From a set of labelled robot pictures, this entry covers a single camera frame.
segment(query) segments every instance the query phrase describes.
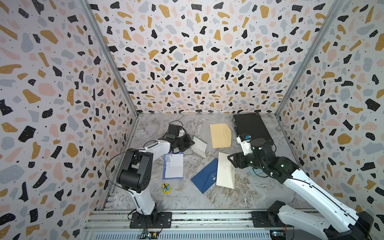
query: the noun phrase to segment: small yellow toy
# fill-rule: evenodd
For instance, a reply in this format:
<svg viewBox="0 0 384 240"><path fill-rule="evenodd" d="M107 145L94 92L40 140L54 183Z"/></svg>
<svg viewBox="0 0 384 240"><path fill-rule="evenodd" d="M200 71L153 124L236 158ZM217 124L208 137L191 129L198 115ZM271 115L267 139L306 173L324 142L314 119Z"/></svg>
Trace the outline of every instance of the small yellow toy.
<svg viewBox="0 0 384 240"><path fill-rule="evenodd" d="M170 193L170 185L168 183L164 183L161 190L165 193L168 194Z"/></svg>

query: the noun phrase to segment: speckled wall pattern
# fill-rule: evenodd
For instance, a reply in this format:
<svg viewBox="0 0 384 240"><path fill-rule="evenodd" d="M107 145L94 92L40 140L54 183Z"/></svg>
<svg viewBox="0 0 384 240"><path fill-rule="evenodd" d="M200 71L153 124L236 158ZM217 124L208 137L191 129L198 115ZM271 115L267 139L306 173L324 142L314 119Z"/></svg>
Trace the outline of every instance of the speckled wall pattern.
<svg viewBox="0 0 384 240"><path fill-rule="evenodd" d="M90 0L139 112L274 112L332 0Z"/></svg>
<svg viewBox="0 0 384 240"><path fill-rule="evenodd" d="M0 238L80 239L133 115L77 2L0 7Z"/></svg>
<svg viewBox="0 0 384 240"><path fill-rule="evenodd" d="M384 2L346 1L279 116L303 169L384 231Z"/></svg>

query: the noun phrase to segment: black case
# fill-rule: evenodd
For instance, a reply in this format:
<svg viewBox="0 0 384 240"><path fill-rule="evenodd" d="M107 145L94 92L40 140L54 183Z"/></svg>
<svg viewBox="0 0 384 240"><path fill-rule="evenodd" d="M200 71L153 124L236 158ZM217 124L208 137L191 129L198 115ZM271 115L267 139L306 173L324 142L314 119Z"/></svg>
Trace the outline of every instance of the black case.
<svg viewBox="0 0 384 240"><path fill-rule="evenodd" d="M265 140L273 142L271 135L269 134L266 126L260 114L258 113L244 113L235 114L233 116L233 122L235 124L236 136L240 138L247 135L251 136L251 139L263 138Z"/></svg>

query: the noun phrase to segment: black cable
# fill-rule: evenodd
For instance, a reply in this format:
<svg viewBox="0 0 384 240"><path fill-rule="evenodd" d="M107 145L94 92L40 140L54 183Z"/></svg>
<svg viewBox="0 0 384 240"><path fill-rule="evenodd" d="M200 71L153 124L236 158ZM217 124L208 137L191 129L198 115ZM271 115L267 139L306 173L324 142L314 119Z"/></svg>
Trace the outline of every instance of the black cable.
<svg viewBox="0 0 384 240"><path fill-rule="evenodd" d="M267 219L267 223L271 226L276 226L276 225L272 225L270 222L269 222L269 219Z"/></svg>
<svg viewBox="0 0 384 240"><path fill-rule="evenodd" d="M143 147L144 147L147 143L149 143L149 142L157 142L157 140L149 140L148 142L144 143Z"/></svg>
<svg viewBox="0 0 384 240"><path fill-rule="evenodd" d="M255 168L254 168L254 167L252 168L252 170L253 170L253 172L254 172L257 176L259 176L259 177L263 177L263 176L258 175L258 174L255 172Z"/></svg>
<svg viewBox="0 0 384 240"><path fill-rule="evenodd" d="M113 181L111 181L110 178L108 177L108 174L107 174L107 167L108 167L109 163L110 163L115 157L117 157L118 155L121 155L121 154L126 153L126 152L130 152L130 151L131 151L131 150L128 150L128 151L125 151L125 152L121 152L121 153L115 155L114 157L112 157L112 158L107 162L107 165L105 165L105 170L104 170L104 172L105 172L105 176L107 177L108 181L109 181L112 185L114 185L115 187L121 188L121 189L123 189L123 190L125 190L125 191L128 191L128 192L130 192L130 193L133 195L133 192L131 192L131 191L127 190L127 189L124 189L124 188L120 187L119 185L115 184Z"/></svg>
<svg viewBox="0 0 384 240"><path fill-rule="evenodd" d="M183 123L180 122L179 120L174 120L174 121L170 122L169 124L171 124L171 123L173 123L173 122L179 122L179 123L181 123L181 126L184 126Z"/></svg>
<svg viewBox="0 0 384 240"><path fill-rule="evenodd" d="M148 239L151 240L151 239L149 238L149 236L148 236L149 233L148 233L147 219L144 218L144 220L145 220L145 228L147 229L147 233L146 233L146 235L147 235Z"/></svg>
<svg viewBox="0 0 384 240"><path fill-rule="evenodd" d="M128 213L128 216L127 216L127 217L128 217L129 220L132 220L132 218L129 218L129 215L131 215L131 213L133 213L134 211L136 211L136 209L134 209L134 210L132 210L130 213Z"/></svg>
<svg viewBox="0 0 384 240"><path fill-rule="evenodd" d="M277 150L277 147L276 147L276 144L274 142L273 142L273 145L275 146L275 151L273 153L275 153Z"/></svg>
<svg viewBox="0 0 384 240"><path fill-rule="evenodd" d="M372 240L372 237L371 237L371 235L369 234L368 230L367 230L361 223L359 223L354 217L352 217L349 213L347 213L347 211L345 211L343 208L341 208L337 203L335 203L335 201L333 201L329 196L327 196L327 195L326 195L324 192L322 192L320 189L318 189L317 187L311 185L310 183L305 182L305 181L300 180L300 179L289 178L289 177L279 177L279 178L283 178L283 179L292 179L292 180L296 180L296 181L304 182L304 183L308 184L309 186L315 188L317 191L319 191L321 194L323 194L326 198L328 198L333 204L335 204L337 207L339 207L340 210L342 210L343 212L345 212L350 218L352 218L356 223L358 223L358 224L364 229L364 231L368 234L369 239Z"/></svg>
<svg viewBox="0 0 384 240"><path fill-rule="evenodd" d="M262 169L263 172L267 175L270 175L270 173L273 173L276 177L278 177L280 174L278 171L274 170L274 169Z"/></svg>
<svg viewBox="0 0 384 240"><path fill-rule="evenodd" d="M163 227L164 227L164 222L163 222L163 220L161 220L161 219L159 219L163 224L161 225L161 230L160 230L160 232L159 232L159 234L161 233L161 231L163 230Z"/></svg>
<svg viewBox="0 0 384 240"><path fill-rule="evenodd" d="M292 238L291 238L291 240L293 240L294 238L295 238L295 227L294 226L292 226L293 227L293 236L292 236Z"/></svg>

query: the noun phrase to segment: metal frame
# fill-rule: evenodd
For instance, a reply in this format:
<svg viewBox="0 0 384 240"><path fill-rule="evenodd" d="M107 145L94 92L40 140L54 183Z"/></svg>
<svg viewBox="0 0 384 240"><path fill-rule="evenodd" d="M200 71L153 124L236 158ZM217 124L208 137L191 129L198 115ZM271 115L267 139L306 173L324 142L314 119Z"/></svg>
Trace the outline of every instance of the metal frame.
<svg viewBox="0 0 384 240"><path fill-rule="evenodd" d="M254 113L254 112L241 112L241 113L139 113L140 116L149 115L149 114L173 114L173 115L235 115L235 114L246 114L246 113ZM260 115L274 115L274 113L258 113Z"/></svg>
<svg viewBox="0 0 384 240"><path fill-rule="evenodd" d="M278 116L275 116L275 117L276 117L276 119L277 119L277 123L279 124L281 130L284 131L282 121L279 121ZM288 139L288 136L287 136L284 132L283 132L283 135L284 135L285 140L286 140L287 143L288 143L289 148L291 149L291 152L292 152L293 157L295 158L296 164L297 164L298 166L300 166L300 165L301 165L301 164L300 164L300 160L297 158L297 156L296 156L296 154L295 154L295 150L294 150L292 144L290 143L290 141L289 141L289 139Z"/></svg>
<svg viewBox="0 0 384 240"><path fill-rule="evenodd" d="M297 209L321 216L316 209ZM171 228L163 231L185 230L254 230L253 211L265 212L266 209L223 209L223 210L166 210L172 212ZM84 230L89 231L137 231L130 229L127 218L130 210L92 211ZM266 230L284 230L283 227L263 227Z"/></svg>
<svg viewBox="0 0 384 240"><path fill-rule="evenodd" d="M124 81L122 80L122 77L119 73L119 70L116 66L116 63L112 59L111 52L109 51L109 48L107 44L104 41L103 33L101 32L99 25L96 23L96 18L92 13L91 7L89 6L88 0L78 0L80 4L80 8L83 11L85 18L87 19L89 23L89 28L92 30L93 34L95 35L96 41L98 42L102 53L104 54L104 57L106 58L106 61L108 65L111 67L111 71L113 75L115 76L118 85L121 89L121 92L125 98L125 101L127 102L129 106L129 110L137 117L138 112L135 108L135 105L131 99L131 96L128 93L127 87L124 84Z"/></svg>
<svg viewBox="0 0 384 240"><path fill-rule="evenodd" d="M303 62L301 66L299 67L299 70L296 72L295 77L293 78L293 81L289 85L286 93L284 94L283 100L280 102L279 106L277 107L277 110L275 112L276 116L279 116L281 112L283 111L285 104L289 100L293 90L299 83L301 76L304 74L304 71L307 69L309 63L311 62L313 56L315 55L317 49L319 48L322 40L324 39L325 34L328 32L329 28L331 27L333 20L336 18L337 13L341 9L344 0L335 0L329 9L329 13L327 14L326 19L323 22L322 27L320 28L319 33L316 35L312 45L310 46L307 54L305 55Z"/></svg>

